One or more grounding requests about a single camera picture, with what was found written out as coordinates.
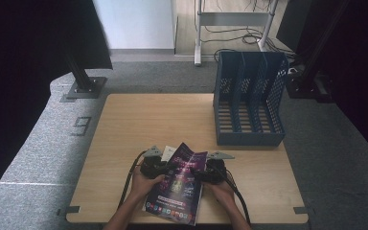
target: forearm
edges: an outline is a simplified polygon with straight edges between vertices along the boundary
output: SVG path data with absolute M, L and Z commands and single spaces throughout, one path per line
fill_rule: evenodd
M 225 209 L 225 212 L 228 215 L 229 219 L 231 220 L 234 230 L 251 230 L 251 227 L 246 222 L 246 219 L 243 217 L 235 201 L 226 201 L 222 204 L 222 206 Z
M 127 225 L 139 202 L 142 200 L 138 195 L 128 195 L 125 202 L 121 205 L 103 230 L 127 229 Z

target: white desk frame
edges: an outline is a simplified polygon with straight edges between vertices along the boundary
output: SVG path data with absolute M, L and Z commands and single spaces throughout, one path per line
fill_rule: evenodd
M 201 65 L 201 26 L 262 26 L 262 39 L 258 45 L 260 51 L 266 51 L 265 41 L 273 22 L 278 0 L 273 0 L 269 12 L 203 12 L 202 0 L 198 0 L 197 35 L 195 40 L 195 66 Z

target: person's hand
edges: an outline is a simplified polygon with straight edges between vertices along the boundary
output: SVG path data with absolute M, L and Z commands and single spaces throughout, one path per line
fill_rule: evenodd
M 226 206 L 228 202 L 235 203 L 234 191 L 226 181 L 222 181 L 217 185 L 207 182 L 203 182 L 203 184 L 206 188 L 211 190 L 221 205 Z
M 149 179 L 145 177 L 140 172 L 140 165 L 142 165 L 143 160 L 139 164 L 139 166 L 136 166 L 136 168 L 133 171 L 132 176 L 132 187 L 130 189 L 130 194 L 133 196 L 137 196 L 139 198 L 145 197 L 153 187 L 153 185 L 161 182 L 164 179 L 164 175 L 159 175 L 154 179 Z

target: gray carpet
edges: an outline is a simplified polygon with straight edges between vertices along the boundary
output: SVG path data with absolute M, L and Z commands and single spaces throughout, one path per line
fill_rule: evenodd
M 217 73 L 214 62 L 203 62 L 202 67 L 179 61 L 114 62 L 113 66 L 114 70 L 87 71 L 90 77 L 107 77 L 96 100 L 61 103 L 74 78 L 68 74 L 52 82 L 44 112 L 0 180 L 0 229 L 101 229 L 100 224 L 68 223 L 64 209 L 77 185 L 106 96 L 211 93 Z M 310 221 L 259 224 L 254 229 L 368 229 L 368 144 L 364 138 L 332 103 L 292 100 L 285 91 L 280 112 L 287 154 Z M 79 123 L 89 123 L 87 130 L 76 126 Z

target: white wall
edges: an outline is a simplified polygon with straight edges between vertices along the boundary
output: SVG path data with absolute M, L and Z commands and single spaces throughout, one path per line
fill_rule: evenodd
M 173 49 L 175 0 L 94 0 L 109 49 Z

